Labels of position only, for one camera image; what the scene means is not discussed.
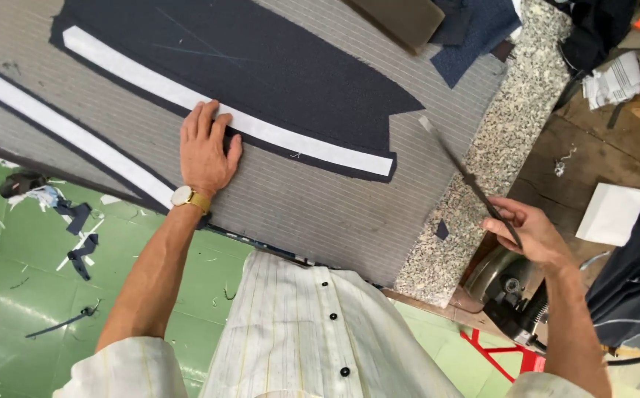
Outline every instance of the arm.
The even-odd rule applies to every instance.
[[[183,122],[180,131],[181,171],[185,185],[212,198],[229,183],[241,156],[241,137],[232,139],[229,153],[222,149],[231,115],[212,123],[217,101],[200,103]],[[192,233],[202,208],[190,203],[174,207],[153,234],[116,297],[104,324],[96,352],[116,341],[134,336],[164,337],[178,296]]]
[[[497,234],[507,249],[524,254],[545,274],[549,295],[549,344],[545,372],[578,385],[595,397],[611,397],[606,364],[581,288],[578,262],[543,211],[506,198],[490,198],[522,240],[520,250],[507,227],[485,219],[481,227]]]

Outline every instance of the forearm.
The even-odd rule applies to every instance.
[[[153,234],[123,283],[96,345],[134,336],[164,337],[180,289],[185,259],[202,210],[174,207]]]
[[[611,397],[607,366],[590,320],[575,264],[545,270],[549,295],[549,348],[544,371],[587,390],[597,398]]]

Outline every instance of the watch face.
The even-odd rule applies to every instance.
[[[192,188],[187,185],[183,185],[180,188],[175,189],[175,192],[173,192],[173,197],[170,199],[170,201],[175,206],[184,205],[185,202],[187,202],[187,199],[190,198],[191,194]]]

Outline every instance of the metal machine part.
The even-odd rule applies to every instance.
[[[499,246],[477,265],[465,289],[484,303],[487,317],[507,337],[523,346],[540,347],[535,332],[537,324],[546,321],[549,303],[543,281],[531,299],[523,297],[533,267],[524,256]]]

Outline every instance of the shirt sleeve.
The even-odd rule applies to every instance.
[[[527,372],[519,375],[505,398],[594,398],[563,377],[551,373]]]
[[[155,337],[117,341],[72,366],[72,379],[52,398],[187,398],[173,348]]]

